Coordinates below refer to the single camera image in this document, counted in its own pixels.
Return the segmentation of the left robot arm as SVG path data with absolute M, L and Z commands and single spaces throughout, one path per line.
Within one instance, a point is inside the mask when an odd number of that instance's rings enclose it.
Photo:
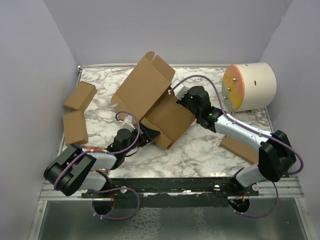
M 132 149 L 144 147 L 160 134 L 140 123 L 133 130 L 118 130 L 106 150 L 84 150 L 71 144 L 45 169 L 43 177 L 67 197 L 80 189 L 93 190 L 97 196 L 106 197 L 111 186 L 107 177 L 97 170 L 117 169 Z

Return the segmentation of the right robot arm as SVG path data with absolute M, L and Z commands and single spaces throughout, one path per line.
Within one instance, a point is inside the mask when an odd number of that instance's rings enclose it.
M 179 86 L 171 90 L 177 103 L 188 109 L 197 124 L 214 133 L 245 144 L 258 154 L 258 162 L 236 172 L 230 180 L 230 191 L 240 196 L 252 184 L 269 180 L 278 182 L 296 162 L 287 135 L 278 130 L 275 133 L 251 127 L 211 105 L 208 92 L 203 86 L 191 88 Z

